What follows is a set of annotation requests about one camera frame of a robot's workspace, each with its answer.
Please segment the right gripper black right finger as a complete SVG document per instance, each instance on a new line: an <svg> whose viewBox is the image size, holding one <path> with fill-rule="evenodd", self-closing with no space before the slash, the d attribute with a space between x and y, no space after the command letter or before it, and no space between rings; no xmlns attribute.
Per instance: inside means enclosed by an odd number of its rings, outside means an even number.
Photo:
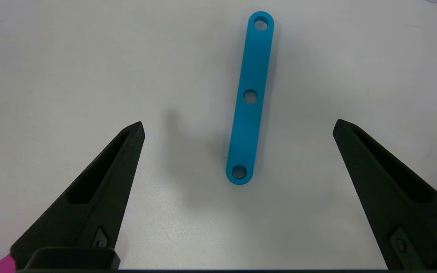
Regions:
<svg viewBox="0 0 437 273"><path fill-rule="evenodd" d="M333 138L387 267L437 271L437 190L359 126Z"/></svg>

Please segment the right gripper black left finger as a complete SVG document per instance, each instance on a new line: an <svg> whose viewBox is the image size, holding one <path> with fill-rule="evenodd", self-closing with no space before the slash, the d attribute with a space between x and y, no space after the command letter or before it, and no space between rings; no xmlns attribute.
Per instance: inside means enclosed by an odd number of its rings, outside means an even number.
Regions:
<svg viewBox="0 0 437 273"><path fill-rule="evenodd" d="M114 248L145 140L141 122L122 129L11 246L15 261L45 247Z"/></svg>

